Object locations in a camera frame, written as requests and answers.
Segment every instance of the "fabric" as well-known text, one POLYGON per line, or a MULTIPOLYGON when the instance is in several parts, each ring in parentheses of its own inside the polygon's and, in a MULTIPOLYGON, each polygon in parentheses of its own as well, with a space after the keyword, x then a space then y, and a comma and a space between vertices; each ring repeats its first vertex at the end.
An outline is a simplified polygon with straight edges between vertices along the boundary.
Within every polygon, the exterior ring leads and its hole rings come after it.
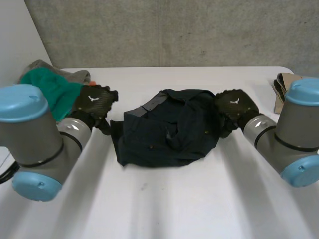
POLYGON ((299 76, 291 73, 279 73, 277 75, 276 79, 273 81, 272 84, 272 87, 276 93, 276 101, 274 108, 275 113, 281 113, 285 101, 285 94, 289 90, 291 83, 304 78, 312 77, 299 76))
POLYGON ((145 167, 188 165, 213 149, 221 134, 214 94, 163 90, 143 106, 111 121, 118 162, 145 167))
POLYGON ((42 60, 36 60, 34 62, 32 62, 30 65, 28 65, 23 74, 21 75, 20 77, 20 80, 18 83, 20 83, 22 77, 30 70, 32 69, 36 69, 36 68, 40 68, 40 67, 45 67, 49 70, 51 70, 53 73, 55 74, 58 74, 58 75, 61 75, 63 77, 65 77, 65 79, 69 82, 77 82, 77 83, 83 83, 83 84, 86 84, 86 83, 89 83, 91 81, 91 76, 90 76, 90 73, 86 70, 81 70, 81 71, 77 71, 75 73, 70 73, 70 72, 67 72, 67 71, 63 71, 63 70, 60 70, 56 67, 53 67, 51 66, 50 64, 42 61, 42 60))
POLYGON ((63 76, 44 67, 28 71, 20 83, 31 84, 41 89, 57 122, 63 120, 70 112, 83 86, 80 83, 68 82, 63 76))

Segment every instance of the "black cable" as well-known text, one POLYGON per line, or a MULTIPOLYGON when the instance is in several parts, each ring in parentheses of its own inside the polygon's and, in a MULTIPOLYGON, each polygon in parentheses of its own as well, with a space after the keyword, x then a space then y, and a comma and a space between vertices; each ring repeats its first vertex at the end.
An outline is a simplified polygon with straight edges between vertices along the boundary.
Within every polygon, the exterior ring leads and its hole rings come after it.
POLYGON ((2 175, 0 175, 0 184, 5 183, 11 179, 14 174, 19 170, 20 166, 14 162, 2 175))

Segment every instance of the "dark cloth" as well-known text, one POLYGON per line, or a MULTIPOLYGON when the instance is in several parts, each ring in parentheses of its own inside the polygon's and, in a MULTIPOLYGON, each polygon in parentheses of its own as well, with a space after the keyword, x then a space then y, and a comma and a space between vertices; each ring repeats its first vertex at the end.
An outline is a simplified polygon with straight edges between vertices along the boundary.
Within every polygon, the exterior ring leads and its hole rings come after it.
POLYGON ((118 162, 145 167, 188 165, 213 149, 221 119, 206 90, 163 90, 143 106, 111 121, 118 162))

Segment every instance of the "wall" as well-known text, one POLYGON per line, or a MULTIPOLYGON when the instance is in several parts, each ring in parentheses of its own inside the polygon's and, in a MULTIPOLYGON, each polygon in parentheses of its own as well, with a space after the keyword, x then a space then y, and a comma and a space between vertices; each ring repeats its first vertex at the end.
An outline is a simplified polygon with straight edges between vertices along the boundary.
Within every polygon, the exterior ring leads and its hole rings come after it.
POLYGON ((50 59, 23 0, 0 1, 0 86, 16 82, 31 62, 50 59))
POLYGON ((285 66, 319 76, 318 0, 25 0, 58 67, 285 66))

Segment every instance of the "black band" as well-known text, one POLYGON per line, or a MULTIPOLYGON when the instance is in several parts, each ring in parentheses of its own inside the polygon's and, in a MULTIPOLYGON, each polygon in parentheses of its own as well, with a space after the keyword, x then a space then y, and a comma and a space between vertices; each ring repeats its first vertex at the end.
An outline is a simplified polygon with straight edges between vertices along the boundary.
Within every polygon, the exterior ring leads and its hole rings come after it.
POLYGON ((82 152, 82 149, 83 149, 82 145, 81 145, 80 141, 78 141, 78 139, 76 137, 74 137, 74 136, 72 136, 72 135, 70 135, 70 134, 68 134, 66 132, 60 132, 60 135, 66 136, 66 137, 70 138, 71 140, 73 140, 79 146, 80 151, 82 152))
POLYGON ((280 138, 278 138, 278 136, 275 134, 275 140, 280 143, 281 145, 283 145, 284 147, 296 150, 296 151, 301 151, 301 152, 315 152, 318 151, 319 147, 315 147, 315 148, 302 148, 302 147, 297 147, 297 146, 293 146, 291 144, 288 144, 284 141, 282 141, 280 138))
POLYGON ((49 157, 42 162, 34 163, 34 164, 22 164, 22 163, 18 163, 18 164, 23 168, 35 168, 35 167, 41 166, 43 164, 51 162, 53 159, 55 159, 57 156, 59 156, 59 154, 63 151, 63 148, 64 148, 64 143, 62 143, 60 149, 52 157, 49 157))
POLYGON ((266 133, 266 132, 268 132, 268 131, 270 131, 271 129, 274 129, 274 128, 276 128, 275 125, 274 126, 270 126, 270 127, 266 128, 266 129, 264 129, 263 131, 260 132, 260 134, 255 139, 255 143, 254 143, 255 149, 257 149, 257 143, 258 143, 259 139, 261 138, 261 136, 263 136, 264 133, 266 133))

